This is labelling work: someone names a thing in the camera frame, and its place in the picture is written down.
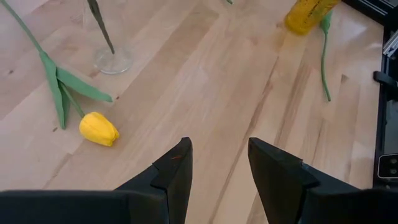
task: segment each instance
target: tulip stem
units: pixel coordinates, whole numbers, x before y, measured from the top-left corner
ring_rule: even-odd
[[[33,36],[33,34],[31,33],[31,31],[27,28],[27,26],[24,24],[24,22],[22,21],[22,19],[18,16],[18,14],[12,9],[12,7],[10,5],[8,5],[8,3],[6,2],[6,0],[0,0],[2,5],[7,9],[7,11],[9,11],[11,13],[11,15],[17,20],[17,22],[19,23],[19,25],[22,27],[22,29],[25,31],[25,33],[28,35],[30,41],[32,41],[32,43],[35,45],[35,47],[37,48],[37,50],[39,52],[43,52],[42,47],[40,46],[40,44],[38,43],[38,41],[35,39],[35,37]]]
[[[72,97],[70,94],[68,88],[63,84],[62,82],[59,82],[59,85],[61,86],[62,90],[65,92],[67,97],[69,98],[70,102],[72,103],[73,107],[76,109],[77,113],[80,115],[81,118],[84,118],[86,115],[83,110],[81,109],[80,105],[75,101],[75,99]]]

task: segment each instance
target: green leaf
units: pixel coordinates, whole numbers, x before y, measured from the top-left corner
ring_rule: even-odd
[[[69,97],[68,97],[67,93],[65,92],[65,90],[63,90],[63,88],[60,88],[60,91],[61,91],[61,95],[62,95],[63,120],[65,122],[65,127],[66,127],[67,121],[68,121],[70,100],[69,100]]]
[[[65,115],[63,109],[62,94],[58,86],[57,80],[57,66],[54,61],[49,58],[45,52],[39,53],[42,59],[47,80],[49,81],[50,90],[53,94],[53,99],[55,103],[55,109],[57,110],[58,120],[62,129],[65,129]]]
[[[62,68],[57,68],[57,78],[60,80],[63,84],[66,86],[69,86],[76,92],[85,95],[87,97],[90,97],[94,100],[101,100],[101,101],[107,101],[107,102],[112,102],[112,97],[109,96],[106,93],[103,93],[99,91],[97,88],[81,81],[79,78],[76,76],[72,75],[70,72],[62,69]]]
[[[72,103],[72,105],[75,107],[77,113],[80,115],[81,118],[84,118],[85,113],[83,112],[83,110],[81,109],[79,103],[73,98],[73,96],[70,94],[68,88],[65,86],[65,84],[63,84],[62,82],[59,83],[61,90],[64,92],[64,94],[67,96],[67,98],[69,99],[69,101]]]
[[[104,20],[102,19],[100,6],[96,0],[87,0],[88,5],[90,7],[91,13],[93,14],[94,18],[97,20],[98,26],[101,29],[102,34],[104,35],[105,41],[108,44],[109,48],[111,49],[112,54],[114,54],[113,44],[111,39],[109,38],[109,34],[106,31]]]

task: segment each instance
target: bottle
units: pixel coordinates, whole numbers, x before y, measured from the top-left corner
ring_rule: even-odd
[[[305,35],[341,0],[297,0],[285,17],[285,25],[296,34]]]

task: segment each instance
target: yellow tulip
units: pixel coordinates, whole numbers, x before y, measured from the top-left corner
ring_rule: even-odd
[[[86,139],[104,146],[112,146],[119,138],[119,132],[113,124],[97,112],[86,114],[80,121],[79,130]]]

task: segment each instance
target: wooden table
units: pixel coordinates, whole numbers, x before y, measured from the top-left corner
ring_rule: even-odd
[[[120,75],[93,67],[79,34],[82,0],[8,0],[61,66],[110,93],[76,96],[120,130],[114,147],[83,140],[71,110],[58,127],[37,52],[0,7],[0,188],[114,189],[191,137],[187,223],[264,223],[247,159],[248,137],[299,156],[357,187],[371,187],[382,27],[335,8],[326,75],[323,33],[286,31],[294,0],[119,0],[134,65]]]

